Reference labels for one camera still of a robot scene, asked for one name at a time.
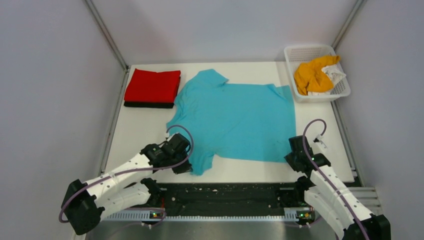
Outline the teal t shirt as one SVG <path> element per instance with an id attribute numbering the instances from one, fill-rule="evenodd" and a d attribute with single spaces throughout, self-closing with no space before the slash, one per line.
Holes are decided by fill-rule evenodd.
<path id="1" fill-rule="evenodd" d="M 207 69 L 184 85 L 174 104 L 166 126 L 193 139 L 189 162 L 198 176 L 212 168 L 214 156 L 283 163 L 297 134 L 288 85 L 230 83 Z"/>

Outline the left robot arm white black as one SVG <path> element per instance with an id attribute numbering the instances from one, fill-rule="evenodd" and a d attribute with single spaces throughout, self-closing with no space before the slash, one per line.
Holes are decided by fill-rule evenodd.
<path id="1" fill-rule="evenodd" d="M 160 144 L 148 144 L 134 157 L 96 178 L 71 182 L 65 193 L 59 221 L 70 223 L 76 235 L 93 230 L 112 214 L 134 206 L 152 211 L 162 220 L 162 191 L 152 175 L 161 170 L 174 174 L 191 171 L 192 136 L 175 133 Z"/>

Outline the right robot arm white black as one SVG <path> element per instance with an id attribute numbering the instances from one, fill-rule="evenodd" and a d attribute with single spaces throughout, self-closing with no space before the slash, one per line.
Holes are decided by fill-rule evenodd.
<path id="1" fill-rule="evenodd" d="M 290 138 L 291 151 L 284 157 L 303 176 L 294 183 L 293 200 L 309 205 L 333 229 L 340 240 L 390 240 L 391 224 L 376 215 L 349 190 L 335 173 L 330 161 L 314 154 L 305 136 Z"/>

